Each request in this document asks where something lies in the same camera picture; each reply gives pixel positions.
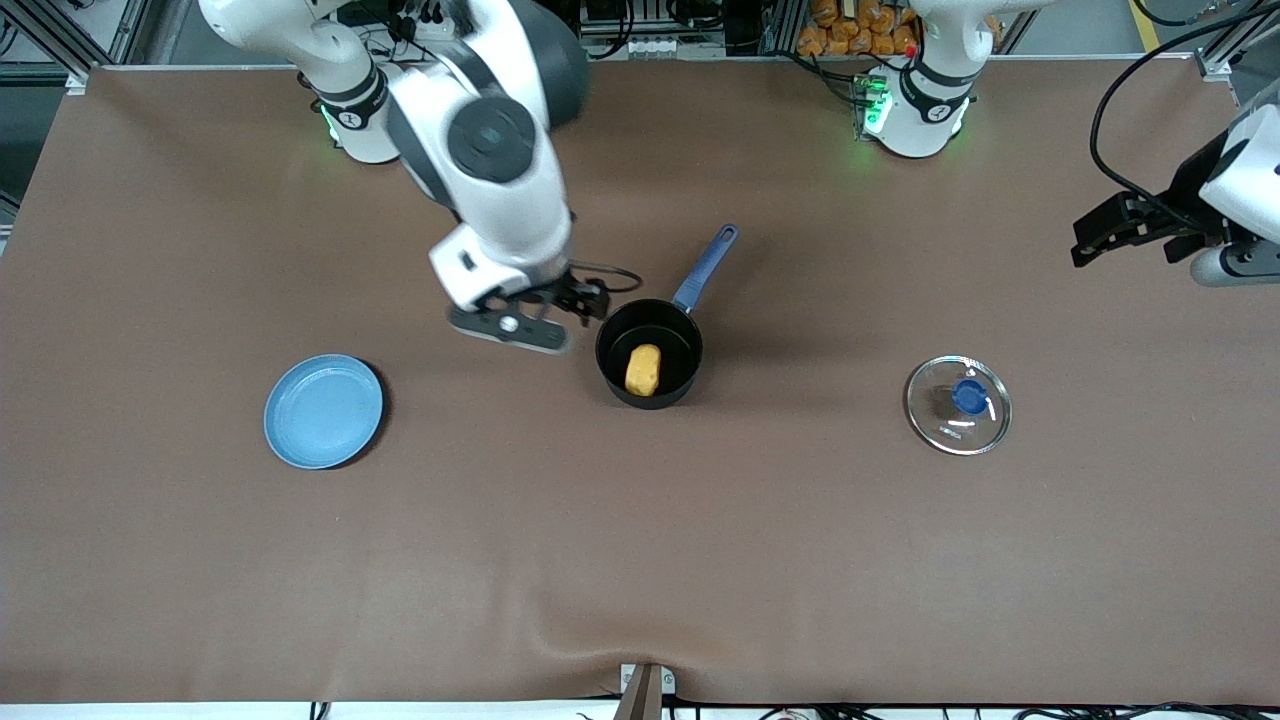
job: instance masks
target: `yellow tape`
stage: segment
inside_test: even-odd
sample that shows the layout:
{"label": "yellow tape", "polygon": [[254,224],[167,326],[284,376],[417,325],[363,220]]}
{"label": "yellow tape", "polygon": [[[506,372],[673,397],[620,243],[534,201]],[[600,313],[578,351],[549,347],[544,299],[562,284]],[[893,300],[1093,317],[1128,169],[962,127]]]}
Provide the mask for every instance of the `yellow tape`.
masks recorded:
{"label": "yellow tape", "polygon": [[1133,13],[1133,24],[1138,26],[1138,37],[1142,38],[1142,49],[1151,53],[1160,47],[1160,37],[1156,35],[1156,26],[1143,15],[1138,6],[1129,0],[1129,12]]}

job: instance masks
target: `black frying pan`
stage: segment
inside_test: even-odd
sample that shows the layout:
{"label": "black frying pan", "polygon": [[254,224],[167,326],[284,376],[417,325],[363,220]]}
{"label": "black frying pan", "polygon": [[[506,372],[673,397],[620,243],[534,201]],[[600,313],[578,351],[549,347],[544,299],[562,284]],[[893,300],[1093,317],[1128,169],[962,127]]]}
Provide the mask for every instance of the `black frying pan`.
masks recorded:
{"label": "black frying pan", "polygon": [[[632,407],[658,410],[684,397],[694,386],[694,375],[703,361],[703,333],[689,314],[736,238],[735,225],[721,228],[671,302],[657,299],[627,302],[600,327],[595,338],[595,364],[618,400]],[[662,351],[658,389],[650,397],[631,395],[625,386],[631,351],[645,343]]]}

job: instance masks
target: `brown tablecloth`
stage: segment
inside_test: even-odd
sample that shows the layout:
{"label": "brown tablecloth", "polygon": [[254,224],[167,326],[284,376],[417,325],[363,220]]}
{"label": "brown tablecloth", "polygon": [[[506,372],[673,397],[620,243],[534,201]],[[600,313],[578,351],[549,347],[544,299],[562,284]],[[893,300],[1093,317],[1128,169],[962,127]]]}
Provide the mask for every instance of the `brown tablecloth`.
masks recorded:
{"label": "brown tablecloth", "polygon": [[[0,260],[0,700],[590,696],[654,660],[701,701],[1280,703],[1280,290],[1071,268],[1123,67],[993,63],[923,161],[790,64],[598,67],[556,137],[580,258],[664,296],[742,231],[660,413],[594,328],[449,329],[449,214],[330,149],[293,73],[95,73]],[[1231,111],[1156,63],[1103,150],[1162,188]],[[261,413],[320,352],[392,413],[307,473]],[[902,415],[948,352],[1012,393],[987,456]]]}

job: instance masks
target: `pan handle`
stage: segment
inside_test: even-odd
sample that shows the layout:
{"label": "pan handle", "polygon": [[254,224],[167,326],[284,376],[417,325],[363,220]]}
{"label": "pan handle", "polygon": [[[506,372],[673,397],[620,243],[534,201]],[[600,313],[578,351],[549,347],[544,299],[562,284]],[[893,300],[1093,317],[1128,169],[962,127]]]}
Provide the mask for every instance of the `pan handle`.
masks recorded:
{"label": "pan handle", "polygon": [[710,279],[712,273],[719,265],[719,261],[728,252],[730,247],[733,247],[733,241],[737,240],[737,225],[724,225],[721,232],[716,233],[712,243],[707,246],[707,251],[703,256],[698,259],[698,264],[690,270],[689,277],[685,282],[680,283],[680,290],[676,291],[676,297],[672,299],[672,304],[680,307],[685,313],[692,313],[694,305],[698,304],[698,299],[703,295],[703,286]]}

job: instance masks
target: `blue plate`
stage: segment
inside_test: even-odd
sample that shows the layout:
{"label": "blue plate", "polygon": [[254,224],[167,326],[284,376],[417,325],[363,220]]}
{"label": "blue plate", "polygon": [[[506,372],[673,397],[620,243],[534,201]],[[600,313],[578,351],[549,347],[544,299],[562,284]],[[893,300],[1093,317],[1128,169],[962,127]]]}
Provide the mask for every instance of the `blue plate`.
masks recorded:
{"label": "blue plate", "polygon": [[381,421],[383,386],[369,365],[347,355],[317,355],[275,383],[262,432],[280,460],[321,470],[360,454]]}

